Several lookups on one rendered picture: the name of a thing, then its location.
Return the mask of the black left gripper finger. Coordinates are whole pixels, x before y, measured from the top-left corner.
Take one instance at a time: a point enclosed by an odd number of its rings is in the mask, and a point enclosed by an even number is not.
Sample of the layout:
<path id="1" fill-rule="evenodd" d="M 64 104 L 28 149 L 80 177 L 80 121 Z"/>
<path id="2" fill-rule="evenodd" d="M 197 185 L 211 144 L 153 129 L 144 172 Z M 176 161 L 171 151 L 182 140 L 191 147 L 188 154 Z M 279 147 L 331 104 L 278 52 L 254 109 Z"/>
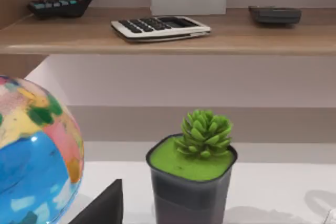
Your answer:
<path id="1" fill-rule="evenodd" d="M 122 179 L 112 182 L 69 224 L 123 224 Z"/>

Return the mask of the green plant in grey pot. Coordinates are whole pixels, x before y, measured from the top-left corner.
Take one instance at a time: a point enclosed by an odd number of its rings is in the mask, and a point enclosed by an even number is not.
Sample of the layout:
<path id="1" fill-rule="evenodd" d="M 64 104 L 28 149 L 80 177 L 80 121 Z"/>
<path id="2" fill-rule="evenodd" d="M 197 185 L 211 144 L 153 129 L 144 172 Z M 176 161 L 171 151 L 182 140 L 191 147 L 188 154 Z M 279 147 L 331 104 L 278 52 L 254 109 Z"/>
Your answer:
<path id="1" fill-rule="evenodd" d="M 182 118 L 180 133 L 147 152 L 156 224 L 223 224 L 238 157 L 232 127 L 225 115 L 196 109 Z"/>

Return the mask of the colourful globe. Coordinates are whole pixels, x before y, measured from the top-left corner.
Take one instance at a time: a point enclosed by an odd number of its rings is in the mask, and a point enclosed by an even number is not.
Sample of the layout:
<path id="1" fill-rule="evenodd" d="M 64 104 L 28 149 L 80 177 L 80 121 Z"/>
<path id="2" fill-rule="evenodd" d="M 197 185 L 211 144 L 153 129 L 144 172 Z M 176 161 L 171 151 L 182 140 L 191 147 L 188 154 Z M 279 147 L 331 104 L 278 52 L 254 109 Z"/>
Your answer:
<path id="1" fill-rule="evenodd" d="M 0 224 L 58 224 L 83 170 L 68 108 L 31 81 L 0 75 Z"/>

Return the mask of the wooden shelf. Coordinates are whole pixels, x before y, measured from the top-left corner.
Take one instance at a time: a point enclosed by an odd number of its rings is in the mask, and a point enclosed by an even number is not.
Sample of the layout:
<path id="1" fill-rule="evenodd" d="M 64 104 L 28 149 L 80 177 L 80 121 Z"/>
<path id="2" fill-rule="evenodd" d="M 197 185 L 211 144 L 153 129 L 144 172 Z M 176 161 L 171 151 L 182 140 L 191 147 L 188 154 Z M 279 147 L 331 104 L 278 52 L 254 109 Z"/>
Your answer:
<path id="1" fill-rule="evenodd" d="M 78 19 L 25 17 L 0 30 L 0 54 L 336 56 L 336 0 L 228 0 L 228 5 L 223 16 L 201 17 L 213 28 L 210 36 L 155 44 L 127 43 L 109 25 L 111 19 L 147 15 L 147 7 L 94 7 Z M 303 14 L 295 28 L 257 28 L 248 5 L 297 6 Z"/>

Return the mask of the white calculator with black keys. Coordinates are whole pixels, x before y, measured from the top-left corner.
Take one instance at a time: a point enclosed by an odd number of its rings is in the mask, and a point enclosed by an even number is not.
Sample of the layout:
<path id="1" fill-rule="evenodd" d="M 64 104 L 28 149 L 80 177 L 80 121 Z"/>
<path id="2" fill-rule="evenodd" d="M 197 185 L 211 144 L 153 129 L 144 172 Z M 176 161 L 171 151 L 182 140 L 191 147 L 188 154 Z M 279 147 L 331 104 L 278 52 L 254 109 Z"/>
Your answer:
<path id="1" fill-rule="evenodd" d="M 159 42 L 207 36 L 212 29 L 185 16 L 156 16 L 111 21 L 111 28 L 126 41 Z"/>

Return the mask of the black calculator with teal keys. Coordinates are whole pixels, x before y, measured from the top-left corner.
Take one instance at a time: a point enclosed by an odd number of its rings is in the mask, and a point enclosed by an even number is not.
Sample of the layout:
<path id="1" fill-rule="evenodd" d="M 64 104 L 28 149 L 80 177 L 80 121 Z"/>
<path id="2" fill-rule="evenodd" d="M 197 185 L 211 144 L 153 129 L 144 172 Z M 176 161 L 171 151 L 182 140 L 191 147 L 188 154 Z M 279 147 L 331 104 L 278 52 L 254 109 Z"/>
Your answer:
<path id="1" fill-rule="evenodd" d="M 84 15 L 92 0 L 36 0 L 27 9 L 39 19 L 79 18 Z"/>

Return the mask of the dark grey calculator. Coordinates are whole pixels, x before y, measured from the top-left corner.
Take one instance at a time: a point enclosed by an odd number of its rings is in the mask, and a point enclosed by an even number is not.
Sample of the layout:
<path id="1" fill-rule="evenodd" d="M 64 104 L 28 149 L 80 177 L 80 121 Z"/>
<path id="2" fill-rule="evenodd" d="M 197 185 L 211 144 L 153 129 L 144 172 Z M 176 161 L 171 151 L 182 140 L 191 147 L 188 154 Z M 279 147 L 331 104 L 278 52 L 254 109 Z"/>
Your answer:
<path id="1" fill-rule="evenodd" d="M 260 25 L 294 25 L 300 22 L 302 10 L 292 7 L 248 6 L 252 20 Z"/>

